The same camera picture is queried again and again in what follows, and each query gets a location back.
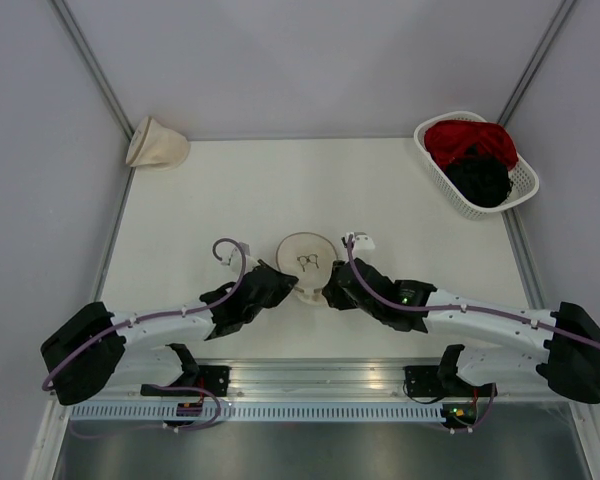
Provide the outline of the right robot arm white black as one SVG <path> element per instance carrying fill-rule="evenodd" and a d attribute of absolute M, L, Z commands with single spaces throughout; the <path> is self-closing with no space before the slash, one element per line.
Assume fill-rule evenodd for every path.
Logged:
<path fill-rule="evenodd" d="M 391 280 L 361 259 L 337 261 L 323 289 L 336 310 L 359 309 L 399 331 L 458 335 L 495 345 L 493 355 L 464 344 L 446 347 L 439 388 L 543 381 L 569 400 L 600 403 L 600 327 L 579 305 L 556 311 L 501 309 L 417 280 Z"/>

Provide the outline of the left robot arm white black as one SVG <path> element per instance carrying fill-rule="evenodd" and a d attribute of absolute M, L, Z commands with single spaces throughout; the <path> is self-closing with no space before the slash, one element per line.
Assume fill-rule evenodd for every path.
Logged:
<path fill-rule="evenodd" d="M 48 370 L 42 388 L 64 406 L 113 387 L 138 386 L 144 396 L 192 393 L 199 367 L 188 346 L 235 334 L 264 309 L 277 307 L 297 277 L 256 262 L 236 282 L 180 308 L 111 312 L 103 302 L 82 307 L 43 342 Z"/>

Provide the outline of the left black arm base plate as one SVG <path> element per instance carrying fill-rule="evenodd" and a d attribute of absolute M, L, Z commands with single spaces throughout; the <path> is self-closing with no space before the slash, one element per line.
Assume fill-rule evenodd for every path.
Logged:
<path fill-rule="evenodd" d="M 194 397 L 204 398 L 213 395 L 223 398 L 227 395 L 230 383 L 228 366 L 202 365 L 185 370 L 175 380 L 165 386 L 143 384 L 140 395 L 143 397 Z"/>

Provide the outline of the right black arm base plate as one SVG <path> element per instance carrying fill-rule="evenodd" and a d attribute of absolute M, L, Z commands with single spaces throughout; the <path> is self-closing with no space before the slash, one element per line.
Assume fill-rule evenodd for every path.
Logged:
<path fill-rule="evenodd" d="M 405 366 L 403 387 L 406 395 L 414 400 L 446 398 L 488 398 L 492 387 L 489 383 L 473 386 L 451 373 L 440 373 L 435 365 Z"/>

